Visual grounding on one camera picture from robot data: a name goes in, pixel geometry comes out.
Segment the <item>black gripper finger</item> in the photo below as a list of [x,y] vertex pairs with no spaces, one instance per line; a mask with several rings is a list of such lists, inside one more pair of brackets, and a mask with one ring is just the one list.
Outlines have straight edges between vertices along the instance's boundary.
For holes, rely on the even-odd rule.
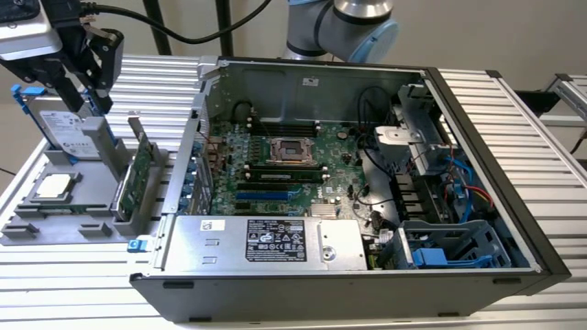
[[77,89],[66,78],[62,64],[41,56],[17,60],[1,60],[1,65],[26,83],[41,83],[53,89],[69,111],[78,111],[84,105]]
[[92,101],[98,114],[106,114],[113,105],[110,89],[121,73],[121,57],[125,37],[114,29],[89,29],[89,49],[98,59],[92,71]]

